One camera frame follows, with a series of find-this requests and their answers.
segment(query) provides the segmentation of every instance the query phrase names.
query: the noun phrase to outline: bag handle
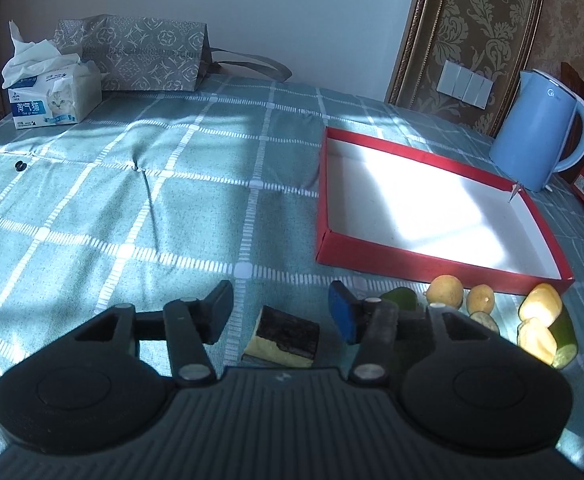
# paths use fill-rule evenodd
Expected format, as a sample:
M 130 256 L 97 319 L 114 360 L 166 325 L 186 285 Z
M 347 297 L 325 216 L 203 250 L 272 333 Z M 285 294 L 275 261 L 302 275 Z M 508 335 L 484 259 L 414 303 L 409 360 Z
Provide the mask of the bag handle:
M 257 61 L 262 61 L 263 63 L 270 65 L 262 65 L 260 63 L 252 63 L 250 61 L 214 61 L 209 67 L 210 72 L 216 72 L 220 68 L 220 63 L 225 63 L 228 65 L 244 66 L 245 68 L 259 72 L 264 76 L 267 76 L 268 78 L 280 83 L 287 81 L 292 76 L 292 71 L 284 64 L 265 56 L 256 56 L 256 54 L 242 54 L 241 52 L 233 52 L 232 50 L 224 50 L 222 48 L 210 48 L 210 52 L 228 52 L 229 54 L 236 54 L 237 56 L 256 59 Z

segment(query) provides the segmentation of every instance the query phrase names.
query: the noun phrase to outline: cucumber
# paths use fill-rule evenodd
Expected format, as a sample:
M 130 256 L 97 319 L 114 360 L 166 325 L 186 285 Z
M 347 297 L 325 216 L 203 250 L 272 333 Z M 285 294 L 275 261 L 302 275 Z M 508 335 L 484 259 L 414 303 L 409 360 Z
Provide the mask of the cucumber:
M 485 328 L 489 328 L 492 332 L 496 332 L 498 335 L 500 335 L 500 330 L 496 324 L 496 321 L 494 321 L 494 319 L 487 312 L 481 312 L 478 310 L 470 316 L 470 319 L 480 323 Z
M 393 301 L 400 310 L 416 310 L 419 305 L 416 293 L 406 286 L 400 286 L 381 294 L 381 299 Z
M 574 325 L 565 305 L 563 305 L 556 321 L 550 325 L 550 332 L 552 332 L 558 346 L 552 366 L 560 370 L 571 363 L 576 354 L 578 354 L 578 342 L 574 333 Z

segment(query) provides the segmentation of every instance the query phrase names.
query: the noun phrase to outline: white light switch panel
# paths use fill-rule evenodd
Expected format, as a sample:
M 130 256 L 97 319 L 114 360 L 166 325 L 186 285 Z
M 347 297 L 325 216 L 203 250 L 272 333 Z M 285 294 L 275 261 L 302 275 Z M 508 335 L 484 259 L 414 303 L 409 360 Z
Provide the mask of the white light switch panel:
M 438 80 L 437 91 L 485 110 L 492 81 L 446 60 Z
M 454 82 L 454 90 L 452 90 L 452 97 L 462 99 L 462 97 L 465 95 L 465 90 L 467 90 L 467 85 L 469 85 L 471 78 L 472 72 L 470 70 L 467 70 L 466 68 L 460 67 L 460 72 L 458 73 L 458 77 Z
M 443 65 L 443 73 L 441 73 L 441 78 L 438 80 L 437 91 L 441 94 L 452 95 L 454 91 L 454 83 L 460 73 L 462 67 L 450 60 L 446 60 Z
M 482 78 L 483 84 L 480 86 L 480 90 L 478 91 L 478 96 L 476 96 L 476 100 L 471 105 L 477 106 L 478 108 L 482 108 L 485 110 L 485 107 L 488 104 L 489 93 L 491 92 L 492 85 L 494 85 L 493 81 Z

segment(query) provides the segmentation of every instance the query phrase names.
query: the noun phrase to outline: green plaid bedsheet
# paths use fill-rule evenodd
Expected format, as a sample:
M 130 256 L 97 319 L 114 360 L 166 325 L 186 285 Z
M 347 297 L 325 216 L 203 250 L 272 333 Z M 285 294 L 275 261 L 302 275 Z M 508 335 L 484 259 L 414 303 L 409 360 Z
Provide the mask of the green plaid bedsheet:
M 0 375 L 109 305 L 159 309 L 232 280 L 221 371 L 240 360 L 263 304 L 321 325 L 316 365 L 352 349 L 329 317 L 331 280 L 358 296 L 422 283 L 316 264 L 317 165 L 325 126 L 435 152 L 499 173 L 491 139 L 433 116 L 300 84 L 214 75 L 197 92 L 104 95 L 80 124 L 0 123 Z M 15 171 L 19 160 L 27 163 Z M 534 194 L 577 283 L 564 295 L 580 354 L 564 371 L 574 409 L 558 449 L 584 468 L 584 206 L 558 178 Z M 522 298 L 494 319 L 516 340 Z M 165 343 L 142 358 L 169 373 Z M 5 442 L 0 435 L 0 452 Z

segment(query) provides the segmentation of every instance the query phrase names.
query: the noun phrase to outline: gray tote bag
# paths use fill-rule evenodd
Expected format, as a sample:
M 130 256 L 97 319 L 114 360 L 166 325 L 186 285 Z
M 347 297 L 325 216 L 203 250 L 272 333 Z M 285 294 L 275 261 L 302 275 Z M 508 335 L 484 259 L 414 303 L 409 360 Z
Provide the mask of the gray tote bag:
M 212 52 L 230 52 L 210 48 L 205 23 L 110 14 L 59 20 L 54 43 L 63 54 L 75 52 L 83 60 L 94 61 L 105 74 L 103 90 L 194 91 L 206 73 L 219 70 Z M 292 75 L 288 67 L 273 59 L 232 54 L 265 64 L 223 63 L 250 68 L 280 82 Z

